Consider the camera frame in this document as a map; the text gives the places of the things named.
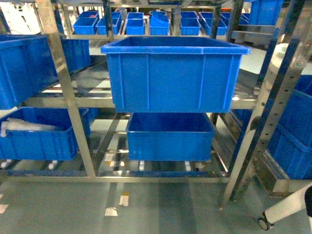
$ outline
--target caster wheel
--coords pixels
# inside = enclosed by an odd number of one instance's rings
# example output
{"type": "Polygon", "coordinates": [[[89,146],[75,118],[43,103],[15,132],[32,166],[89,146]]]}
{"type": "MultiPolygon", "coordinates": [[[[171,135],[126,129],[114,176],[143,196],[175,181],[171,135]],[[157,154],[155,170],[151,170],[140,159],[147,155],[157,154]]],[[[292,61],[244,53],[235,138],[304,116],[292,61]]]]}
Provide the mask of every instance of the caster wheel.
{"type": "Polygon", "coordinates": [[[272,229],[274,225],[272,223],[269,223],[265,217],[259,218],[258,223],[259,223],[260,228],[266,231],[272,229]]]}

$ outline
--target blue storage crate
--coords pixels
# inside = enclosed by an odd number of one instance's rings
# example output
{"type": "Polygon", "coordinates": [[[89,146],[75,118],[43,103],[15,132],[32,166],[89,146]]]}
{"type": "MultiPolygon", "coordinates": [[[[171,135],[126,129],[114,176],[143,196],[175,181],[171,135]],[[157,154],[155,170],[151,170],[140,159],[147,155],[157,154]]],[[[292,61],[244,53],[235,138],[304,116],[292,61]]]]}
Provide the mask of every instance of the blue storage crate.
{"type": "Polygon", "coordinates": [[[291,179],[312,179],[312,147],[278,125],[268,150],[291,179]]]}
{"type": "Polygon", "coordinates": [[[128,19],[126,24],[126,34],[144,35],[145,27],[143,19],[128,19]]]}
{"type": "Polygon", "coordinates": [[[312,147],[312,96],[294,90],[279,124],[312,147]]]}
{"type": "MultiPolygon", "coordinates": [[[[202,19],[203,28],[205,29],[207,35],[209,35],[209,36],[211,35],[212,24],[213,24],[212,18],[202,19]]],[[[217,35],[219,35],[219,36],[225,35],[227,28],[228,27],[225,25],[225,23],[220,19],[217,35]]]]}
{"type": "Polygon", "coordinates": [[[165,15],[153,15],[150,18],[150,33],[151,35],[168,35],[169,20],[165,15]]]}
{"type": "Polygon", "coordinates": [[[128,13],[127,19],[142,20],[143,17],[144,17],[143,12],[130,12],[128,13]]]}
{"type": "Polygon", "coordinates": [[[75,34],[92,35],[96,33],[97,18],[79,17],[74,23],[75,34]]]}
{"type": "Polygon", "coordinates": [[[57,82],[46,36],[0,35],[0,109],[11,109],[57,82]]]}
{"type": "Polygon", "coordinates": [[[126,130],[131,160],[210,160],[214,128],[206,114],[134,113],[126,130]]]}
{"type": "Polygon", "coordinates": [[[165,12],[165,11],[150,11],[150,15],[152,16],[152,15],[157,15],[157,14],[162,14],[162,15],[167,15],[167,12],[165,12]]]}
{"type": "Polygon", "coordinates": [[[78,18],[96,18],[97,20],[99,20],[99,13],[98,11],[85,11],[82,12],[78,18]]]}
{"type": "Polygon", "coordinates": [[[252,2],[249,16],[251,25],[276,25],[283,0],[249,0],[252,2]]]}
{"type": "Polygon", "coordinates": [[[118,112],[228,112],[248,47],[209,38],[129,37],[102,46],[118,112]]]}
{"type": "Polygon", "coordinates": [[[91,65],[89,40],[62,39],[61,42],[70,73],[91,65]]]}
{"type": "Polygon", "coordinates": [[[182,18],[181,19],[181,35],[196,35],[200,32],[198,19],[182,18]]]}
{"type": "MultiPolygon", "coordinates": [[[[90,132],[86,120],[88,109],[80,109],[85,132],[90,132]]],[[[10,131],[0,137],[1,159],[71,160],[76,157],[78,145],[67,109],[20,108],[0,119],[19,118],[30,123],[54,125],[57,131],[10,131]]]]}
{"type": "MultiPolygon", "coordinates": [[[[120,28],[120,25],[121,25],[121,18],[112,19],[112,21],[113,21],[114,34],[117,35],[119,28],[120,28]]],[[[106,35],[106,20],[105,20],[105,18],[102,18],[97,23],[97,33],[100,35],[106,35]]]]}
{"type": "Polygon", "coordinates": [[[181,11],[181,18],[193,18],[197,19],[198,16],[195,11],[181,11]]]}
{"type": "Polygon", "coordinates": [[[113,19],[121,18],[121,12],[112,12],[112,18],[113,19]]]}

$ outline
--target white cart leg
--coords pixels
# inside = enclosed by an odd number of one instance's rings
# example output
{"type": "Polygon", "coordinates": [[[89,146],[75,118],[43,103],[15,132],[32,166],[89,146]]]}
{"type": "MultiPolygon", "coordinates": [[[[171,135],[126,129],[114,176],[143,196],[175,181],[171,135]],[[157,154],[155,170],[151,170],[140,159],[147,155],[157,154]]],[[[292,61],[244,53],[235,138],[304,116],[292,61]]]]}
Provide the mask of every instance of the white cart leg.
{"type": "Polygon", "coordinates": [[[305,193],[311,186],[312,183],[264,211],[264,217],[258,220],[260,227],[264,230],[269,230],[273,227],[275,222],[305,209],[305,193]]]}

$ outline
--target stainless steel rack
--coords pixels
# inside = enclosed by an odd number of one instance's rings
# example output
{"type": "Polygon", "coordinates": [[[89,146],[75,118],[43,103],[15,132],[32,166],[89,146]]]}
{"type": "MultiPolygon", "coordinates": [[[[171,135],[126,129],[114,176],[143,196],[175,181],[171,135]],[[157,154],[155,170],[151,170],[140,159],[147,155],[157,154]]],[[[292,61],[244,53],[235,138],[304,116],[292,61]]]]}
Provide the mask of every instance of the stainless steel rack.
{"type": "MultiPolygon", "coordinates": [[[[68,37],[83,38],[83,36],[73,33],[69,21],[68,6],[103,5],[106,12],[108,34],[107,36],[94,35],[93,38],[88,36],[88,38],[112,41],[119,37],[126,37],[126,35],[123,35],[122,32],[121,35],[113,35],[111,7],[171,8],[174,15],[171,32],[175,36],[180,36],[181,8],[213,8],[214,22],[211,37],[215,38],[221,4],[225,1],[167,0],[162,4],[146,0],[126,2],[109,2],[107,0],[104,2],[99,0],[50,2],[50,0],[36,0],[35,2],[28,2],[37,4],[33,4],[33,6],[40,20],[42,32],[48,37],[62,93],[51,94],[49,93],[51,88],[47,88],[45,92],[28,99],[24,104],[37,107],[68,108],[80,152],[76,159],[60,162],[52,171],[47,169],[47,162],[13,161],[5,169],[0,170],[0,181],[226,183],[225,191],[220,197],[221,208],[227,204],[229,199],[237,199],[244,193],[256,172],[272,195],[286,195],[310,183],[306,180],[289,180],[285,175],[282,175],[281,171],[271,168],[271,164],[266,160],[269,157],[265,155],[267,144],[312,53],[311,0],[292,0],[289,4],[284,4],[285,8],[281,11],[276,27],[238,25],[244,0],[233,1],[227,41],[240,40],[240,42],[244,42],[248,37],[252,39],[256,37],[255,43],[262,40],[261,43],[268,45],[265,62],[262,66],[264,72],[261,73],[264,80],[261,82],[257,80],[258,76],[254,74],[247,74],[245,71],[240,72],[240,78],[243,76],[253,77],[254,81],[254,85],[250,85],[241,82],[242,79],[239,79],[232,103],[233,109],[253,109],[253,115],[242,146],[237,157],[232,158],[233,147],[229,146],[229,141],[224,138],[222,130],[216,127],[211,151],[212,161],[200,162],[201,168],[196,165],[196,162],[169,163],[128,160],[126,134],[124,130],[117,130],[121,122],[127,121],[128,115],[114,113],[112,97],[107,90],[102,93],[87,92],[81,94],[73,88],[72,77],[68,72],[59,39],[53,6],[60,4],[68,37]],[[285,57],[277,63],[274,49],[281,43],[288,44],[288,49],[285,57]],[[272,106],[266,104],[268,99],[273,102],[272,106]],[[105,131],[96,136],[91,135],[91,139],[87,139],[83,131],[78,107],[102,108],[101,118],[110,122],[105,131]],[[112,142],[117,142],[114,150],[110,149],[112,142]]],[[[0,29],[2,29],[2,33],[7,33],[4,27],[0,27],[0,29]]],[[[235,139],[238,127],[234,125],[228,114],[214,113],[211,119],[216,122],[218,116],[221,116],[235,139]]]]}

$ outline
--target gray floor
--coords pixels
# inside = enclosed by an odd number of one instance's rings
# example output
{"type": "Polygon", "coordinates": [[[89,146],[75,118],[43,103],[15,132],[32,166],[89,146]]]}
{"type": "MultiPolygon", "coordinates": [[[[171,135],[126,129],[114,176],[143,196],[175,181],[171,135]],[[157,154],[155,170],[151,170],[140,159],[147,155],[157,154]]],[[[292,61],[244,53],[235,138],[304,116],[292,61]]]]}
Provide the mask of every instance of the gray floor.
{"type": "MultiPolygon", "coordinates": [[[[243,200],[219,211],[220,184],[4,183],[1,234],[260,234],[269,198],[253,182],[243,200]],[[122,192],[129,206],[119,207],[122,192]],[[117,207],[118,216],[104,216],[117,207]]],[[[276,223],[271,234],[308,234],[304,211],[276,223]]]]}

